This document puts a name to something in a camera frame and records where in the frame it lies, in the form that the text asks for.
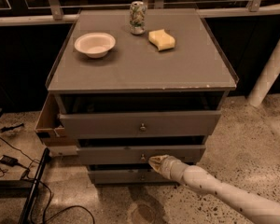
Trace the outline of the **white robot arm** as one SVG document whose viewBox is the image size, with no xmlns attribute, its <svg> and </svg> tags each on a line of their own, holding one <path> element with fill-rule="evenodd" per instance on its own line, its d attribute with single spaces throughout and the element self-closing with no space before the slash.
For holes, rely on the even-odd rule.
<svg viewBox="0 0 280 224">
<path fill-rule="evenodd" d="M 280 203 L 224 183 L 203 168 L 185 164 L 174 156 L 153 156 L 148 163 L 164 178 L 198 194 L 213 195 L 254 224 L 280 224 Z"/>
</svg>

